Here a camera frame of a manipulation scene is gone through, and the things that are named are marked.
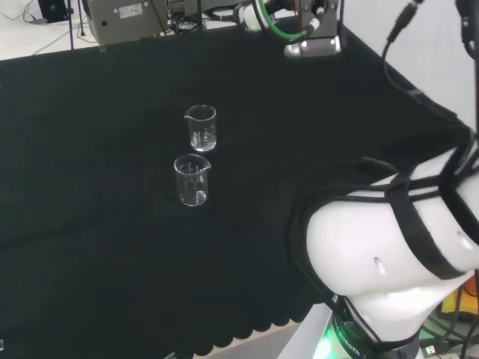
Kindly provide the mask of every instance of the table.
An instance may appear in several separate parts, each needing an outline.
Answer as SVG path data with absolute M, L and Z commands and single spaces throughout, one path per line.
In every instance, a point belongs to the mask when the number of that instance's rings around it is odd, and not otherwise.
M 205 355 L 301 321 L 321 298 L 284 242 L 298 181 L 374 182 L 324 163 L 404 169 L 468 139 L 352 34 L 334 58 L 282 51 L 235 27 L 0 63 L 3 358 Z M 173 162 L 198 103 L 218 144 L 210 199 L 189 208 Z

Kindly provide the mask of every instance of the label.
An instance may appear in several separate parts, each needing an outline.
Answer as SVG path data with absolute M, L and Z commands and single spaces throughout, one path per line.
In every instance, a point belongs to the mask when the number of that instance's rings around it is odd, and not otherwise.
M 130 6 L 120 7 L 120 19 L 125 19 L 126 17 L 137 16 L 143 14 L 143 9 L 141 4 L 134 4 Z

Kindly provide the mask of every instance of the yellow object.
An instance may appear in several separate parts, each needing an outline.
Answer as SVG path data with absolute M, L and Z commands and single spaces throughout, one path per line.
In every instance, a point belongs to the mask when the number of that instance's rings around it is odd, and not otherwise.
M 457 290 L 453 291 L 444 301 L 442 301 L 441 312 L 448 315 L 454 314 L 456 309 Z M 463 296 L 461 297 L 461 305 L 459 307 L 461 313 L 478 314 L 478 299 L 469 295 L 463 290 Z

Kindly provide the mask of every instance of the glass beaker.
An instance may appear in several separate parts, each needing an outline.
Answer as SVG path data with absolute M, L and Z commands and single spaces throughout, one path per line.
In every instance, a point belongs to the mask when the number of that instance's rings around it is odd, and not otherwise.
M 207 105 L 196 105 L 186 113 L 189 141 L 193 150 L 207 152 L 216 146 L 216 110 Z
M 178 196 L 187 206 L 198 206 L 208 198 L 207 169 L 211 164 L 199 155 L 183 155 L 174 162 Z

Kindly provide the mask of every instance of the green light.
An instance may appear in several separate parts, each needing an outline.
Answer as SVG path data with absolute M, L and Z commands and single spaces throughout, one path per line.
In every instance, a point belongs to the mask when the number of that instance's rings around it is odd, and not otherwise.
M 314 352 L 313 359 L 336 359 L 336 355 L 332 352 L 330 338 L 334 334 L 332 325 L 329 326 L 328 330 L 324 334 L 324 337 L 317 344 L 316 351 Z

